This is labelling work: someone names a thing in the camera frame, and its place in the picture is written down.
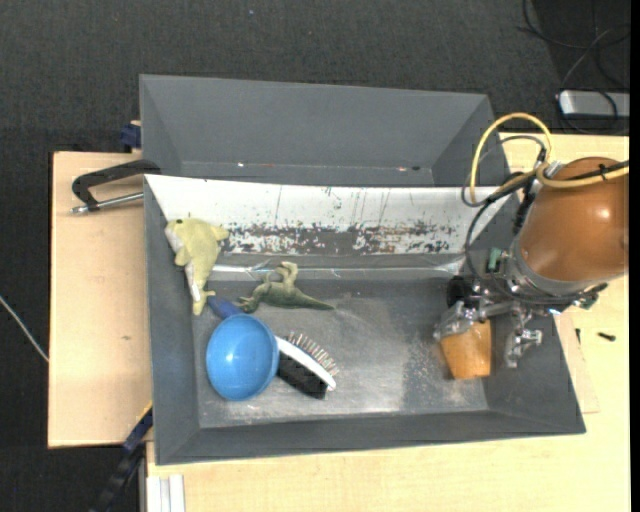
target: dark carpet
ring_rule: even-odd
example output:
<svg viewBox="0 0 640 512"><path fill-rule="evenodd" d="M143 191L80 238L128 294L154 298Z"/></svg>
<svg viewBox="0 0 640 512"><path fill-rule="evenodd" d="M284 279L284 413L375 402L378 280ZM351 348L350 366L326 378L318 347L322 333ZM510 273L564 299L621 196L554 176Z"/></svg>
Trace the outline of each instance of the dark carpet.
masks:
<svg viewBox="0 0 640 512"><path fill-rule="evenodd" d="M540 30L580 49L523 30L514 0L2 0L0 294L46 348L49 153L122 151L140 73L481 92L496 116L527 111L575 131L554 95L608 29L599 58L591 48L565 85L628 89L630 6L529 4ZM47 366L1 308L0 348L0 511L87 510L118 449L47 451ZM117 510L135 507L130 490Z"/></svg>

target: gray tray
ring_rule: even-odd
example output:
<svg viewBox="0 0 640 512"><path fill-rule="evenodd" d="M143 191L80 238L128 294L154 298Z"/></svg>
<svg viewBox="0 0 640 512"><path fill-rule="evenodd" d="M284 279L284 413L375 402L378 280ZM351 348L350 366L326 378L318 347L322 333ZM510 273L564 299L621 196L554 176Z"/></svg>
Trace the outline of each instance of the gray tray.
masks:
<svg viewBox="0 0 640 512"><path fill-rule="evenodd" d="M154 77L142 84L145 158L180 176L461 185L470 160L461 155L471 153L470 141L491 121L486 98L474 95ZM436 155L430 141L442 132L448 140L437 144ZM500 152L494 156L489 183L505 171ZM420 170L398 171L400 160ZM431 333L446 308L446 283L459 269L456 253L287 256L301 267L298 286L336 310L262 305L256 314L277 334L303 332L327 349L341 368L338 387L318 401L275 379L255 399L224 401L203 364L219 320L207 310L191 314L184 272L174 266L163 232L167 217L148 182L144 194L158 464L584 432L550 319L534 324L544 330L544 343L517 370L499 367L506 321L498 319L492 376L449 377ZM495 214L474 249L509 243L515 207L508 201ZM223 253L219 263L265 260L234 258ZM282 259L274 255L268 264ZM251 292L259 273L214 272L211 280L233 300Z"/></svg>

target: green toy dinosaur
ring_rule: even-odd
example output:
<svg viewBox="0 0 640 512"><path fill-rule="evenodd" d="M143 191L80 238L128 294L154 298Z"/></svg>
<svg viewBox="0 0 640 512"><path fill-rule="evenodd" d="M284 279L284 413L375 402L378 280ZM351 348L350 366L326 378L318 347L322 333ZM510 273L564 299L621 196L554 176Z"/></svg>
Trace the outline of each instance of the green toy dinosaur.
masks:
<svg viewBox="0 0 640 512"><path fill-rule="evenodd" d="M263 283L251 294L251 297L240 297L240 307L245 313L253 313L258 309L260 302L281 308L313 308L335 309L331 304L326 304L305 295L298 290L294 283L298 277L298 265L283 261L275 271L282 276L282 281L269 280L269 274L265 274Z"/></svg>
<svg viewBox="0 0 640 512"><path fill-rule="evenodd" d="M218 242L229 236L229 232L199 219L178 219L167 224L164 233L176 253L174 263L184 267L193 297L193 314L202 313L207 297L214 291L204 291L209 274L220 249Z"/></svg>

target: yellow plush toy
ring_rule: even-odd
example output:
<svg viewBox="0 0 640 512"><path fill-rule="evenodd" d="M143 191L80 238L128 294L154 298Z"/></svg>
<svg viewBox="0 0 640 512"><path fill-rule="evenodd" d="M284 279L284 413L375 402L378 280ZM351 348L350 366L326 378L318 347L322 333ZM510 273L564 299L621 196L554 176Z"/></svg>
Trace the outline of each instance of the yellow plush toy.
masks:
<svg viewBox="0 0 640 512"><path fill-rule="evenodd" d="M177 219L164 230L171 248L176 253L174 262L184 267L193 297L193 314L204 309L207 297L214 291L204 291L211 269L216 263L220 248L218 242L229 237L229 232L199 219Z"/></svg>

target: screw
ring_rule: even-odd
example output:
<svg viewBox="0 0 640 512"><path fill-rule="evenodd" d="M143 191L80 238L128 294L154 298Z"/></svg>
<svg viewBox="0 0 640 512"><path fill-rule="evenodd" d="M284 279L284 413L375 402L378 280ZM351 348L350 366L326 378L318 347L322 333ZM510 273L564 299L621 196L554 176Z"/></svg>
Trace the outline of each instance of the screw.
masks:
<svg viewBox="0 0 640 512"><path fill-rule="evenodd" d="M605 340L616 341L616 337L613 334L606 334L604 332L599 332L598 336L600 336L601 338L604 338Z"/></svg>

